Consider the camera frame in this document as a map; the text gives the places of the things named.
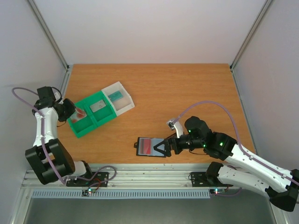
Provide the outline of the white red circle card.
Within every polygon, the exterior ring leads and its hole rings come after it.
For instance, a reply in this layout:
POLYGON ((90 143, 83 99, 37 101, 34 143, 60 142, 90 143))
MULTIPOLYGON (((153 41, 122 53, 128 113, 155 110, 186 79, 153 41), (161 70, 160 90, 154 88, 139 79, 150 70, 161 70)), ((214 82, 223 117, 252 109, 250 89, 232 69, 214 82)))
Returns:
POLYGON ((87 114, 84 110, 76 107, 75 112, 70 116, 71 123, 76 123, 87 117, 87 114))

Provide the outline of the black card holder wallet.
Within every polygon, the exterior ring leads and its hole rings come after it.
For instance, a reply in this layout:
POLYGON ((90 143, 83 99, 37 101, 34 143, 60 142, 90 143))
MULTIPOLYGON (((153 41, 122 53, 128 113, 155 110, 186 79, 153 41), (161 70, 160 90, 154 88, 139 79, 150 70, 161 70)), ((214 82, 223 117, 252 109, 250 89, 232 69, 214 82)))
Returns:
POLYGON ((161 138, 138 137, 137 142, 134 143, 136 156, 165 158, 166 150, 164 149, 164 144, 159 145, 157 147, 158 150, 154 149, 154 146, 160 144, 163 141, 164 139, 161 138))

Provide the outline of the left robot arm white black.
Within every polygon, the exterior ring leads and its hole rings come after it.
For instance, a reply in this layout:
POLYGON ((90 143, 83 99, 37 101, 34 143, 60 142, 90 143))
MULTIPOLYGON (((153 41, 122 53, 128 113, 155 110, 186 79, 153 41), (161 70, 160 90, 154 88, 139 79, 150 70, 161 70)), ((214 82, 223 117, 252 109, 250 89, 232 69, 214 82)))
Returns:
POLYGON ((25 157, 41 184, 72 176, 84 186, 93 183, 94 174, 85 161, 74 161, 57 135, 57 122, 65 122, 77 108, 68 98, 56 98, 54 88, 37 89, 39 99, 32 110, 36 118, 36 139, 25 157))

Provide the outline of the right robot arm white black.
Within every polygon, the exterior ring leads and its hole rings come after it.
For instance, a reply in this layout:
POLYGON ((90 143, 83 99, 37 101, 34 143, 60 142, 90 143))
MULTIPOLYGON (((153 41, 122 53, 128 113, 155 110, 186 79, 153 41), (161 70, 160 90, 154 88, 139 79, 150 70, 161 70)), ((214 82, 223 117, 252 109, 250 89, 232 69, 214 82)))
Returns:
POLYGON ((288 212, 294 211, 299 196, 299 171, 276 166, 252 153, 224 133, 213 132, 205 121, 192 116, 185 122, 184 134, 179 122, 169 121, 176 133, 156 144, 155 151, 170 157, 171 152, 202 148, 212 158, 241 167, 240 172, 221 163, 212 162, 205 175, 211 185, 218 183, 238 186, 267 197, 274 206, 288 212))

